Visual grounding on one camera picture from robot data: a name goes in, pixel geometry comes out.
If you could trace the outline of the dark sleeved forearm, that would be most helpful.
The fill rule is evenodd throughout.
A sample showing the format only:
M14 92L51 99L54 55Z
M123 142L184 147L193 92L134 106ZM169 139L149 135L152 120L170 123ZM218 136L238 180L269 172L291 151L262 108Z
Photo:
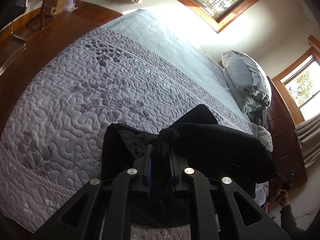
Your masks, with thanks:
M280 211L280 225L291 239L303 239L306 231L297 227L291 205L283 206Z

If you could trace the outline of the person's hand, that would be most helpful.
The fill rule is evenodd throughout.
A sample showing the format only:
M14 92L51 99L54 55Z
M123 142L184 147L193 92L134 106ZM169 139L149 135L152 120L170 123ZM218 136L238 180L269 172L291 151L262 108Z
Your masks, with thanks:
M290 205L288 191L285 189L279 188L276 193L276 202L280 204L281 207Z

